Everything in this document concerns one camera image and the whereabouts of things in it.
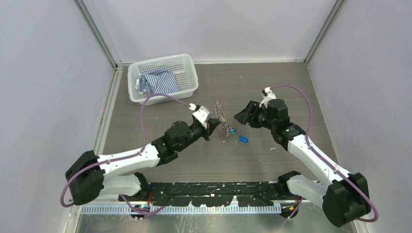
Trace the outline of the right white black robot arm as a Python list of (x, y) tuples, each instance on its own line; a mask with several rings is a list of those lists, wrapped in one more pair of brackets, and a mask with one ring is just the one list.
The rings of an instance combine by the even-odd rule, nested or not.
[(288, 108), (281, 99), (261, 104), (249, 101), (234, 119), (242, 125), (270, 130), (273, 140), (297, 157), (318, 178), (311, 181), (297, 171), (278, 177), (278, 195), (290, 199), (297, 195), (321, 207), (336, 227), (360, 219), (371, 212), (366, 178), (340, 167), (319, 150), (306, 132), (290, 121)]

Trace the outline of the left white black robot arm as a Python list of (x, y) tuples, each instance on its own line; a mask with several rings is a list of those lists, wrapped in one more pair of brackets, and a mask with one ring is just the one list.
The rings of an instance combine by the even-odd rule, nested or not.
[(65, 203), (62, 195), (62, 206), (84, 205), (110, 195), (145, 200), (148, 184), (137, 170), (170, 163), (198, 139), (209, 141), (219, 124), (216, 118), (210, 118), (205, 125), (196, 119), (191, 125), (176, 121), (163, 136), (141, 148), (110, 155), (96, 155), (93, 150), (84, 152), (65, 173), (67, 184), (62, 193), (70, 191), (73, 201)]

